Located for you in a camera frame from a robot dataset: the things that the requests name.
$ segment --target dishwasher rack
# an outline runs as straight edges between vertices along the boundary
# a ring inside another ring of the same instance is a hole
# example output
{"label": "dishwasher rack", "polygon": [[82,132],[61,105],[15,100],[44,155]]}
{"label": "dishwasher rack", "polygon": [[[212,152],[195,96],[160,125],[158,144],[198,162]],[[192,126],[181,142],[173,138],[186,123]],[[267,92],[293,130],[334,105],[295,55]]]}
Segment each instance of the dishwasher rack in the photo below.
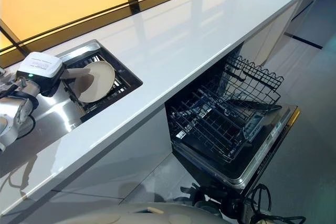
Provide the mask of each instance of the dishwasher rack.
{"label": "dishwasher rack", "polygon": [[276,90],[282,82],[283,77],[229,55],[166,103],[172,139],[192,137],[189,146],[199,153],[231,162],[253,142],[264,115],[280,108]]}

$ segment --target sink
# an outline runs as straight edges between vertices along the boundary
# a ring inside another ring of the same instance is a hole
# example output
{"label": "sink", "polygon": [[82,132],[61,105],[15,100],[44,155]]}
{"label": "sink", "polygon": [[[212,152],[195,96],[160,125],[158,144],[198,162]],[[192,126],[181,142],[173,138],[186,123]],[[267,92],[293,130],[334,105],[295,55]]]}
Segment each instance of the sink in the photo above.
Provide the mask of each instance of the sink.
{"label": "sink", "polygon": [[[16,140],[1,153],[0,178],[25,162],[34,161],[41,150],[142,85],[139,78],[96,40],[65,51],[57,57],[62,59],[67,68],[82,68],[93,61],[107,61],[115,70],[114,85],[104,98],[92,103],[83,103],[76,98],[72,90],[74,79],[62,80],[52,97],[39,94],[39,106],[32,113],[36,126],[30,134]],[[27,131],[32,126],[27,124]]]}
{"label": "sink", "polygon": [[142,85],[142,81],[139,78],[96,40],[88,41],[76,48],[65,51],[57,55],[57,57],[62,59],[66,68],[83,68],[87,64],[95,61],[106,61],[112,65],[115,70],[116,78],[112,89],[104,98],[96,102],[84,103],[79,101],[73,91],[75,80],[63,80],[65,90],[69,93],[70,99],[78,106],[82,113],[82,122]]}

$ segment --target window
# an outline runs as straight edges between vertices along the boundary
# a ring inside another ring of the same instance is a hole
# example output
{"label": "window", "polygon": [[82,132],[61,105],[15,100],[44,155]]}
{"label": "window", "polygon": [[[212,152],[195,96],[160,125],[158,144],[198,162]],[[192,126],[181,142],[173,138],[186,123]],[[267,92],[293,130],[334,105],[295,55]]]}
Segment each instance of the window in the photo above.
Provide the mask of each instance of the window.
{"label": "window", "polygon": [[31,51],[43,51],[165,1],[1,0],[0,65],[10,66]]}

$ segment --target white plate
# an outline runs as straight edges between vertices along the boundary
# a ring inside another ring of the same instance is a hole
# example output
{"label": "white plate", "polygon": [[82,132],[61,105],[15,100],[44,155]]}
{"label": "white plate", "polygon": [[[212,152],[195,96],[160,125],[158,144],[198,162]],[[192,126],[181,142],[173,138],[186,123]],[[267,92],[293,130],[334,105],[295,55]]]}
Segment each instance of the white plate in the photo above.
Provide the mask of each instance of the white plate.
{"label": "white plate", "polygon": [[95,61],[84,68],[90,72],[75,80],[74,92],[81,102],[95,102],[102,99],[111,90],[115,73],[114,68],[106,61]]}

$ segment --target black cable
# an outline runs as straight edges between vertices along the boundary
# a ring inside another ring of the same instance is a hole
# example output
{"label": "black cable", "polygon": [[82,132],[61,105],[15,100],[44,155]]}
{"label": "black cable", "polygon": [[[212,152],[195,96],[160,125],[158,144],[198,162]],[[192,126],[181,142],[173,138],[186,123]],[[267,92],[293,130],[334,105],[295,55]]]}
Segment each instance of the black cable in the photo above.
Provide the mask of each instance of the black cable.
{"label": "black cable", "polygon": [[34,118],[32,115],[29,115],[29,117],[30,117],[30,118],[32,119],[32,121],[33,121],[33,127],[32,127],[26,134],[24,134],[24,135],[18,137],[17,140],[20,139],[20,138],[22,138],[22,137],[24,137],[24,136],[26,136],[26,135],[28,135],[28,134],[30,134],[30,133],[33,131],[33,129],[35,128],[35,126],[36,126],[35,118]]}
{"label": "black cable", "polygon": [[[267,193],[267,196],[268,196],[268,211],[271,211],[272,201],[271,201],[270,191],[265,185],[259,184],[259,185],[256,186],[256,188],[254,188],[252,191],[250,191],[244,199],[244,203],[245,203],[246,200],[248,199],[248,196],[251,195],[250,206],[251,206],[251,209],[252,209],[252,211],[255,215],[251,218],[250,224],[256,224],[260,220],[278,220],[278,221],[282,221],[282,222],[287,223],[287,224],[295,224],[294,222],[292,222],[292,220],[301,220],[299,222],[299,224],[303,224],[306,221],[306,218],[304,216],[281,217],[281,216],[267,215],[267,214],[261,213],[260,206],[261,206],[262,190],[265,190],[266,193]],[[258,194],[258,204],[256,204],[255,201],[254,201],[257,192],[259,192],[259,194]]]}
{"label": "black cable", "polygon": [[2,92],[0,94],[0,98],[3,98],[3,97],[7,97],[9,96],[11,93],[13,93],[13,91],[15,91],[16,89],[18,88],[18,85],[16,84],[12,84],[9,89],[7,89],[6,91]]}

